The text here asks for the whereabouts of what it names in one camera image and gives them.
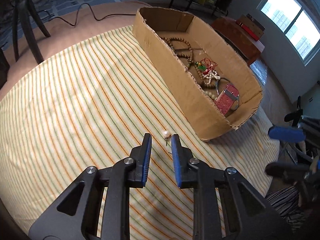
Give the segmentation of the pearl earring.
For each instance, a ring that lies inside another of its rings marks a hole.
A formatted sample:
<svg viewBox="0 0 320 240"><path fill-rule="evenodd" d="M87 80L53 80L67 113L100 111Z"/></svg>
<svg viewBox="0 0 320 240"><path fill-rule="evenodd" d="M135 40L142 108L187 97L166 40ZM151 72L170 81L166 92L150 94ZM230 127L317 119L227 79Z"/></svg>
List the pearl earring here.
<svg viewBox="0 0 320 240"><path fill-rule="evenodd" d="M168 141L169 141L169 139L171 137L171 134L170 134L170 132L168 130L164 130L162 132L162 136L163 136L163 139L165 140L165 145L167 146L168 145Z"/></svg>

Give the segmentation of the red strap wristwatch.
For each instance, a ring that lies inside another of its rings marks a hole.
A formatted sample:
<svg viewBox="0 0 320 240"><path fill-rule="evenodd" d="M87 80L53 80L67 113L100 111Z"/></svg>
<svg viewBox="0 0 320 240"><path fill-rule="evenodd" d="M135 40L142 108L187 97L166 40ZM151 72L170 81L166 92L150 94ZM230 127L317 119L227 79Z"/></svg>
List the red strap wristwatch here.
<svg viewBox="0 0 320 240"><path fill-rule="evenodd" d="M215 100L215 105L223 115L237 110L239 107L238 89L233 84L228 83Z"/></svg>

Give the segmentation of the dark metal bangle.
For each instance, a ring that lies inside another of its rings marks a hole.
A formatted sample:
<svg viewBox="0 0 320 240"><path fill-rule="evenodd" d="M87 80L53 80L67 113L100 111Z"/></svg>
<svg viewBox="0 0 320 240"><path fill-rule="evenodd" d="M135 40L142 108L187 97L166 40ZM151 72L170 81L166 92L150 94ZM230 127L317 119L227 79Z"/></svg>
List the dark metal bangle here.
<svg viewBox="0 0 320 240"><path fill-rule="evenodd" d="M216 80L215 89L217 95L221 94L225 87L231 83L227 78L221 77L219 80Z"/></svg>

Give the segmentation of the cardboard box tray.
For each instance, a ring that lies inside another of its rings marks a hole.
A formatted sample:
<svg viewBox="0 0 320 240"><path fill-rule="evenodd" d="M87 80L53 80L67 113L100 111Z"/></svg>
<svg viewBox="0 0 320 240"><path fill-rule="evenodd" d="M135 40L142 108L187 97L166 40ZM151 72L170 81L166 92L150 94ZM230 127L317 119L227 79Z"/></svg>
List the cardboard box tray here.
<svg viewBox="0 0 320 240"><path fill-rule="evenodd" d="M138 9L133 34L203 141L239 129L258 110L262 88L247 63L207 23L160 7ZM223 115L215 83L227 78L239 91L239 107Z"/></svg>

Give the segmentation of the yellow striped cloth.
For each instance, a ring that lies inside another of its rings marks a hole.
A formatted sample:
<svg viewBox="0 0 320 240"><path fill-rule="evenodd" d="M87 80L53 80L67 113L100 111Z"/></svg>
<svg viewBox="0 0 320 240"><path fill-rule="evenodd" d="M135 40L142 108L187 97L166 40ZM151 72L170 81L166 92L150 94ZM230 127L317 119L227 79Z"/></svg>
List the yellow striped cloth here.
<svg viewBox="0 0 320 240"><path fill-rule="evenodd" d="M237 131L201 141L133 36L99 34L44 61L1 100L1 200L28 232L88 166L105 168L152 135L146 186L130 191L132 239L191 239L193 193L176 186L164 132L210 166L235 167L262 195L279 144L259 109Z"/></svg>

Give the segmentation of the orange covered low table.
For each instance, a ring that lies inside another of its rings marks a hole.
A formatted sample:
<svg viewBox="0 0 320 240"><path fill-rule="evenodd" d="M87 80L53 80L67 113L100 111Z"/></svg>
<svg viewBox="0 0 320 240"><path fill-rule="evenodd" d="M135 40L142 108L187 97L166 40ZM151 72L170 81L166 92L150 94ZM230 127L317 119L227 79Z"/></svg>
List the orange covered low table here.
<svg viewBox="0 0 320 240"><path fill-rule="evenodd" d="M265 49L260 41L256 41L232 18L221 16L212 22L211 27L242 56L248 66L255 62Z"/></svg>

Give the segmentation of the red and tan box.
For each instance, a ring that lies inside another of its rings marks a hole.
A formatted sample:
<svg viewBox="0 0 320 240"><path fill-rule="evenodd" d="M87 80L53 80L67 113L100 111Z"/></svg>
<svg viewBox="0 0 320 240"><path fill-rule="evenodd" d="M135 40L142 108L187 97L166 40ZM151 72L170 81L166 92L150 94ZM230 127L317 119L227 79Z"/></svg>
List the red and tan box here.
<svg viewBox="0 0 320 240"><path fill-rule="evenodd" d="M236 20L236 24L242 27L255 41L259 41L264 35L265 27L250 14L241 15Z"/></svg>

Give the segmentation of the window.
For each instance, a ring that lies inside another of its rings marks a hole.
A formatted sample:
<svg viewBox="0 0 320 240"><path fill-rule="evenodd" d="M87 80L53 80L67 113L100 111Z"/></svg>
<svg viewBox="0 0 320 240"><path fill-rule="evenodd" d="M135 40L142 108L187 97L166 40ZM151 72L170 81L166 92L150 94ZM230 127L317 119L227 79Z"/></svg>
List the window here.
<svg viewBox="0 0 320 240"><path fill-rule="evenodd" d="M261 0L258 9L289 40L307 65L319 51L319 27L299 0Z"/></svg>

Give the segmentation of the black tripod stand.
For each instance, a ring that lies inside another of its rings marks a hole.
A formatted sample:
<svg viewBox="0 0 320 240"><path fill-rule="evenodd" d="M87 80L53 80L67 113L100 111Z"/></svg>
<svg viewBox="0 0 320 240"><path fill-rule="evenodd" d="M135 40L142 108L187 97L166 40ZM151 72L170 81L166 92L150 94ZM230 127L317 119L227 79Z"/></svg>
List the black tripod stand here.
<svg viewBox="0 0 320 240"><path fill-rule="evenodd" d="M32 0L14 0L14 12L12 19L12 44L14 49L15 60L19 59L19 51L18 51L18 20L20 20L20 24L25 36L25 39L28 43L28 46L38 64L44 61L43 56L40 52L40 49L37 45L37 41L31 26L31 22L29 16L33 18L36 25L39 27L40 31L42 31L45 37L51 37L49 31L45 27L42 22L40 16L38 15L35 5Z"/></svg>

